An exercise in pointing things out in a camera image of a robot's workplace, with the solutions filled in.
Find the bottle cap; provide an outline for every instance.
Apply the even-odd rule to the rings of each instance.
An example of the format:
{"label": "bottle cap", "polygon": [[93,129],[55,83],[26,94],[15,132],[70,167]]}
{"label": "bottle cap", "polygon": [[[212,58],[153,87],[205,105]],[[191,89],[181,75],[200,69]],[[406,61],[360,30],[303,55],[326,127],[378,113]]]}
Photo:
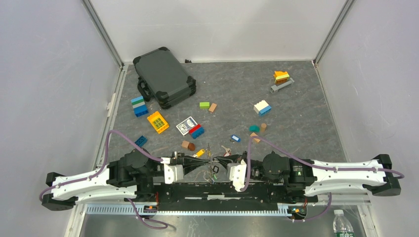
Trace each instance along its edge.
{"label": "bottle cap", "polygon": [[335,210],[335,215],[343,215],[343,210]]}

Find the suitcase handle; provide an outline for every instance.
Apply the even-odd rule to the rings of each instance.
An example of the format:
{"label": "suitcase handle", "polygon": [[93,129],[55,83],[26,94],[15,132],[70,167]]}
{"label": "suitcase handle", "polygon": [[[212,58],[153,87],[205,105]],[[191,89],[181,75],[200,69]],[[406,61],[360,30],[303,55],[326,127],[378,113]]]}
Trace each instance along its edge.
{"label": "suitcase handle", "polygon": [[141,95],[143,96],[146,102],[149,102],[151,100],[151,94],[149,92],[148,86],[141,77],[138,78],[137,89],[141,93]]}

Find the wooden cylinder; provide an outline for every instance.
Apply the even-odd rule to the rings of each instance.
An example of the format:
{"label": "wooden cylinder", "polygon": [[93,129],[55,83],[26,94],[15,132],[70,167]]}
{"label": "wooden cylinder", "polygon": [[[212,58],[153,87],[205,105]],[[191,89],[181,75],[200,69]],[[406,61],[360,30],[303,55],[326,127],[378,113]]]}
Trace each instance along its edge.
{"label": "wooden cylinder", "polygon": [[266,129],[266,124],[265,123],[262,123],[261,125],[260,125],[260,132],[264,132],[265,131],[265,129]]}

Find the green toy block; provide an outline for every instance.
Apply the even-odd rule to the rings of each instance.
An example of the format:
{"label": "green toy block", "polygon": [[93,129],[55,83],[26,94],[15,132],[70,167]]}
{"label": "green toy block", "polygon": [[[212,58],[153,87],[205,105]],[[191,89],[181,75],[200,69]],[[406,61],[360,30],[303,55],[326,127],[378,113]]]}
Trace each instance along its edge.
{"label": "green toy block", "polygon": [[259,127],[257,125],[252,125],[249,127],[250,132],[259,132]]}
{"label": "green toy block", "polygon": [[210,103],[209,102],[199,102],[199,108],[209,109],[210,108]]}

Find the yellow toy block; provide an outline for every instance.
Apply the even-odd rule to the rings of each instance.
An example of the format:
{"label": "yellow toy block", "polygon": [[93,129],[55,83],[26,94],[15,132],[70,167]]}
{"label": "yellow toy block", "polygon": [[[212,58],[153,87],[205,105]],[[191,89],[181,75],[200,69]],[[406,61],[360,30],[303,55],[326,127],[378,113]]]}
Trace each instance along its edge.
{"label": "yellow toy block", "polygon": [[158,134],[169,128],[168,122],[166,122],[165,118],[163,118],[159,111],[156,111],[148,116],[147,120],[151,123]]}
{"label": "yellow toy block", "polygon": [[288,72],[275,71],[274,79],[276,85],[287,82],[289,78],[290,75],[288,75]]}

